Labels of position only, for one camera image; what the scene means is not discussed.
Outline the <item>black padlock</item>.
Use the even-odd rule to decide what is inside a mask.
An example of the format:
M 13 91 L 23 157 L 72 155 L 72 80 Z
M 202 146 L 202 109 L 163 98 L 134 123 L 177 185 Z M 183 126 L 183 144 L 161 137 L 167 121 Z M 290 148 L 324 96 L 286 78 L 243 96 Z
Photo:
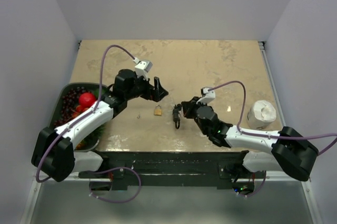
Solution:
M 181 123 L 180 111 L 172 111 L 172 118 L 173 118 L 175 129 L 179 129 L 180 123 Z

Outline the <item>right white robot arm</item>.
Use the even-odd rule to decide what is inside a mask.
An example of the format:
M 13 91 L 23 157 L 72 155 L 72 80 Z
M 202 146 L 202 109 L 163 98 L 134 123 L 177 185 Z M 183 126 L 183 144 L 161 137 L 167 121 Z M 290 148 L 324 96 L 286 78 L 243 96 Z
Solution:
M 240 178 L 257 171 L 282 171 L 298 181 L 308 181 L 318 149 L 296 130 L 284 126 L 280 131 L 239 129 L 221 121 L 214 109 L 198 97 L 181 103 L 183 116 L 193 119 L 208 139 L 218 147 L 244 148 L 249 152 L 235 164 Z

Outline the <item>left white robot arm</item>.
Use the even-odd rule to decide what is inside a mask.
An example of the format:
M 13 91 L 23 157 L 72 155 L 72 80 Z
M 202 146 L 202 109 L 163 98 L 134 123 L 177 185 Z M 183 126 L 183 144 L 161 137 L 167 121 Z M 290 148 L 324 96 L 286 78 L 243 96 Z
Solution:
M 76 146 L 99 126 L 119 115 L 131 99 L 141 97 L 156 103 L 168 95 L 158 77 L 154 83 L 138 77 L 135 71 L 122 69 L 115 77 L 112 90 L 99 95 L 98 100 L 84 113 L 70 122 L 39 132 L 32 156 L 37 173 L 44 172 L 57 182 L 73 172 L 91 172 L 97 178 L 109 172 L 108 163 L 93 151 L 76 152 Z

